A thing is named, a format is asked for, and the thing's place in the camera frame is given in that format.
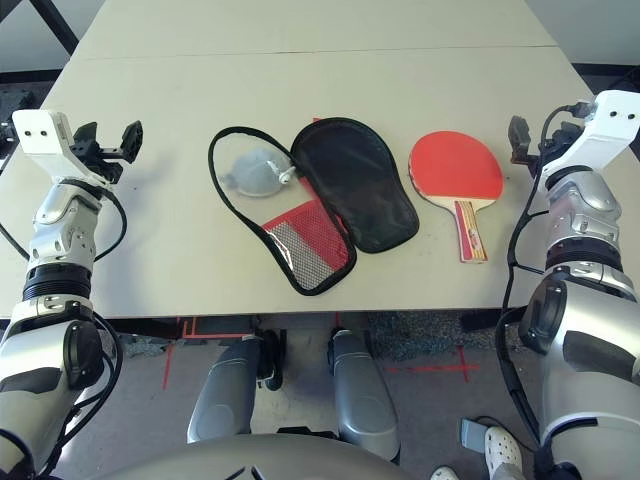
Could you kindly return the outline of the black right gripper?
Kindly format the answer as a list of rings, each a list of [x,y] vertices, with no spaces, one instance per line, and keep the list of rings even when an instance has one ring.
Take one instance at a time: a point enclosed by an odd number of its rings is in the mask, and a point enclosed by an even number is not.
[[[555,145],[546,149],[543,155],[530,154],[530,134],[527,121],[514,115],[508,126],[508,139],[512,148],[510,162],[514,165],[525,166],[530,173],[536,173],[540,165],[558,159],[582,135],[583,127],[568,121],[562,121],[558,133],[560,146]]]

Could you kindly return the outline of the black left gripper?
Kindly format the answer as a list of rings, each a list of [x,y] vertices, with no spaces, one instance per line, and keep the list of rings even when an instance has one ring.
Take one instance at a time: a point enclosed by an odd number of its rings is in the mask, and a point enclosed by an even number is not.
[[[125,128],[119,148],[101,148],[96,140],[96,132],[96,122],[80,126],[73,135],[74,144],[70,150],[91,172],[109,184],[117,184],[123,172],[117,160],[136,159],[143,143],[142,123],[137,120]]]

